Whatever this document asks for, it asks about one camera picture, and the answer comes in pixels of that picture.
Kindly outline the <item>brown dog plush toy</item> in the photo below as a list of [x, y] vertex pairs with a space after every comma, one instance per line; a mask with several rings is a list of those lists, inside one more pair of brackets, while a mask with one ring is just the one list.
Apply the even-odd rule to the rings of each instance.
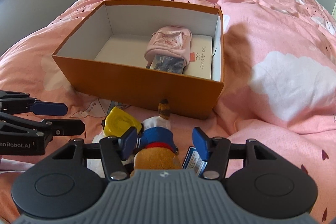
[[[180, 169], [178, 147], [174, 144], [171, 131], [170, 106], [167, 99], [158, 105], [158, 115], [145, 119], [142, 130], [137, 134], [137, 143], [129, 159], [123, 165], [130, 175], [136, 169]], [[96, 135], [93, 143], [98, 143], [105, 136], [103, 131]]]

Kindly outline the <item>white rectangular box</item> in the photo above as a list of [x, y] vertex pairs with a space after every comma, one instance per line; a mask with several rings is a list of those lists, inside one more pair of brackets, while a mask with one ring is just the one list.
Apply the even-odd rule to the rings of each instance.
[[[146, 67], [144, 53], [150, 38], [138, 35], [112, 35], [95, 57], [96, 61]], [[210, 36], [194, 35], [191, 39], [189, 65], [185, 75], [211, 79], [213, 39]]]

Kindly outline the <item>pink fabric pouch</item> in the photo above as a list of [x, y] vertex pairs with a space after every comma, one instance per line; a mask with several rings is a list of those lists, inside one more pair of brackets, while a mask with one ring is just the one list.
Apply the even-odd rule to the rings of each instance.
[[188, 28], [165, 26], [154, 32], [147, 45], [144, 58], [150, 65], [156, 55], [183, 59], [183, 65], [190, 62], [191, 39]]

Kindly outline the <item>pink bed duvet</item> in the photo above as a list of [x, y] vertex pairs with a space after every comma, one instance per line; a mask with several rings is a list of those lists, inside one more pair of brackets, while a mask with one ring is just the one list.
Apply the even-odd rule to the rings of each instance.
[[[78, 0], [1, 57], [1, 89], [65, 103], [96, 141], [110, 102], [74, 91], [52, 59], [61, 40], [104, 0]], [[207, 120], [171, 117], [183, 158], [196, 126], [235, 143], [255, 138], [314, 178], [312, 216], [335, 217], [335, 20], [316, 0], [165, 0], [220, 7], [224, 89]]]

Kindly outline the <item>orange cardboard storage box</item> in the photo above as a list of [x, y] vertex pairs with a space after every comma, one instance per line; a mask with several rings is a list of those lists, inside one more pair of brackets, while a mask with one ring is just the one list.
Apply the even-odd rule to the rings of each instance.
[[[206, 119], [224, 87], [224, 19], [218, 6], [162, 0], [101, 2], [62, 41], [52, 57], [79, 92], [156, 110], [167, 99], [174, 114]], [[210, 42], [194, 52], [208, 79], [147, 67], [145, 51], [162, 27], [191, 31]]]

